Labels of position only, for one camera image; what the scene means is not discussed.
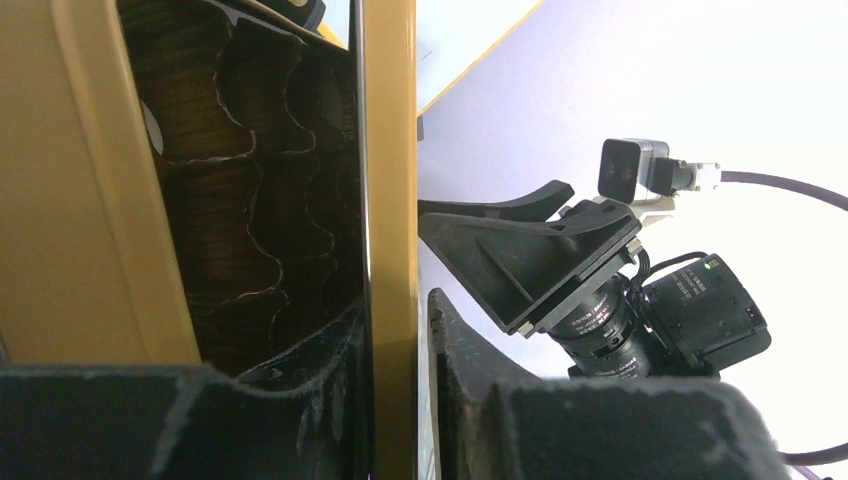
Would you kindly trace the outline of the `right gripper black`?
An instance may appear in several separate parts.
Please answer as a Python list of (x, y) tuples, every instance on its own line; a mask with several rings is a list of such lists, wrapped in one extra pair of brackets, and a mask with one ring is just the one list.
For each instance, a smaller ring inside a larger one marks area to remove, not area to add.
[(645, 378), (658, 347), (615, 275), (641, 251), (642, 224), (625, 204), (569, 206), (573, 195), (553, 180), (500, 203), (421, 200), (418, 235), (501, 331), (547, 332), (570, 376)]

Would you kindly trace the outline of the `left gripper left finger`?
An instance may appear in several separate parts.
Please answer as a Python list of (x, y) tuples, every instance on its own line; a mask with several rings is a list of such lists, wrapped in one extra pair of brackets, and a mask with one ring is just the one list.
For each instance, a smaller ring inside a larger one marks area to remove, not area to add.
[(364, 479), (361, 301), (231, 378), (209, 366), (1, 372), (5, 479)]

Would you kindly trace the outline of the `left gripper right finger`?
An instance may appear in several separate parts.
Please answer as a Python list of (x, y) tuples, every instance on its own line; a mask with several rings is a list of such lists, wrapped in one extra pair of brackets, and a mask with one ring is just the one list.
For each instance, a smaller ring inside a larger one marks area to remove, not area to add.
[(427, 299), (439, 479), (784, 479), (759, 413), (710, 379), (542, 379)]

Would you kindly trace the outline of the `silver box lid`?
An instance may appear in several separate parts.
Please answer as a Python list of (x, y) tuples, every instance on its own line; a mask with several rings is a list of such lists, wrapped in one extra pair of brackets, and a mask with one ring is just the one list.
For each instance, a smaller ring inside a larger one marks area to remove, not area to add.
[(416, 4), (355, 1), (376, 479), (418, 476)]

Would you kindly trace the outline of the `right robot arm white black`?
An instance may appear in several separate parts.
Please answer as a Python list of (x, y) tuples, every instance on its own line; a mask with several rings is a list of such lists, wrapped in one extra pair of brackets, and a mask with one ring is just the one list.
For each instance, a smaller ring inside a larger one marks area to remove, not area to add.
[(508, 335), (545, 334), (573, 377), (718, 377), (764, 352), (766, 320), (718, 255), (653, 263), (623, 203), (551, 181), (500, 203), (422, 200), (418, 234)]

